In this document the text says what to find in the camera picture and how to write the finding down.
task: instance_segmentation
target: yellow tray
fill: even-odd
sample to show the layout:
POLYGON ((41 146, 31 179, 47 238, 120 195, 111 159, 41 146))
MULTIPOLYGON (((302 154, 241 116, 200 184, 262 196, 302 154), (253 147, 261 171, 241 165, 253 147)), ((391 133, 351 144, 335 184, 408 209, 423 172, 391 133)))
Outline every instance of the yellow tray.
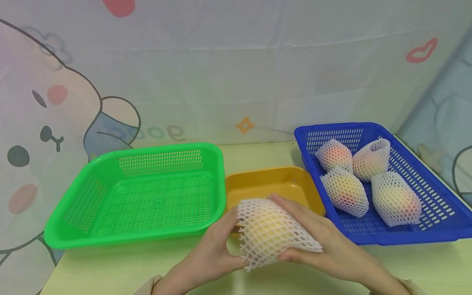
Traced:
POLYGON ((266 198, 271 193, 299 202, 313 212, 326 214, 308 172, 299 167, 280 167, 232 174, 226 177, 226 209, 241 200, 266 198))

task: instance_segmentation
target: hand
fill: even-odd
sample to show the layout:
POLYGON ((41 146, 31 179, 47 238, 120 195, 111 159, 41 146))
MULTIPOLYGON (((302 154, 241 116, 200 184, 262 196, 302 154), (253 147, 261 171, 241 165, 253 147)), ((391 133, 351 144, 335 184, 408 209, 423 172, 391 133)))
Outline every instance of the hand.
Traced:
POLYGON ((292 215, 323 246, 321 253, 287 249, 279 256, 281 261, 305 264, 332 277, 360 283, 376 295, 410 294, 375 258, 346 238, 331 220, 281 196, 272 195, 270 199, 292 215))
POLYGON ((212 224, 198 245, 152 289, 152 295, 182 295, 247 266, 228 252, 226 241, 236 226, 237 208, 212 224))

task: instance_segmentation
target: orange star print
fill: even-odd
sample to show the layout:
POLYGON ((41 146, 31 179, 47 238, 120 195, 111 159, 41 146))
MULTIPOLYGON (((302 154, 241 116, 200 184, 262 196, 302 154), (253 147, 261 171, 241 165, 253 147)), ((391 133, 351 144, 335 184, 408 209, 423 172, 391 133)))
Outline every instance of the orange star print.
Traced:
POLYGON ((251 128, 254 128, 254 124, 249 121, 249 117, 246 116, 244 119, 241 121, 241 123, 236 124, 235 127, 238 128, 242 134, 246 134, 251 128))

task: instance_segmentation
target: foam net sleeve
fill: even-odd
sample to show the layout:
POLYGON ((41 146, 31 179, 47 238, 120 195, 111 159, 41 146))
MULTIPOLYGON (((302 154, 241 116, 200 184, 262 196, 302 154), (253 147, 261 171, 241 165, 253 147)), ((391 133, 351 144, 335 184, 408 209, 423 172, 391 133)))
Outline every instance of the foam net sleeve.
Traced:
POLYGON ((353 169, 361 181, 369 182, 372 177, 388 170, 390 141, 380 138, 361 148, 353 156, 353 169))
POLYGON ((369 210, 369 200, 362 183, 354 175, 335 167, 321 177, 333 205, 358 218, 369 210))
POLYGON ((339 166, 349 173, 353 172, 353 155, 344 144, 336 139, 325 142, 316 152, 315 156, 326 171, 331 171, 339 166))
POLYGON ((389 227, 420 223, 421 200, 396 172, 372 178, 372 203, 389 227))
POLYGON ((242 200, 238 205, 241 250, 250 270, 277 261, 288 248, 322 252, 322 247, 287 211, 269 199, 242 200))

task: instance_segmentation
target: plastic basket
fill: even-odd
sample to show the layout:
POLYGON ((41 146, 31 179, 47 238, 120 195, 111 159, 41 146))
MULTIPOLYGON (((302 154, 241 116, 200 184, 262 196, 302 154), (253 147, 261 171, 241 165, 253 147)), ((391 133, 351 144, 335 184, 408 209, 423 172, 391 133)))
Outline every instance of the plastic basket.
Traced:
POLYGON ((52 248, 203 233, 226 207, 221 150, 209 143, 104 154, 75 178, 46 224, 52 248))
POLYGON ((384 127, 374 123, 302 126, 295 130, 295 137, 303 162, 325 205, 327 217, 354 243, 416 244, 472 237, 472 212, 384 127), (314 155, 331 138, 342 142, 353 153, 369 142, 388 139, 391 143, 388 169, 399 173, 420 197, 423 209, 421 223, 389 228, 373 208, 370 183, 364 184, 370 208, 363 218, 335 209, 320 179, 326 172, 314 155))

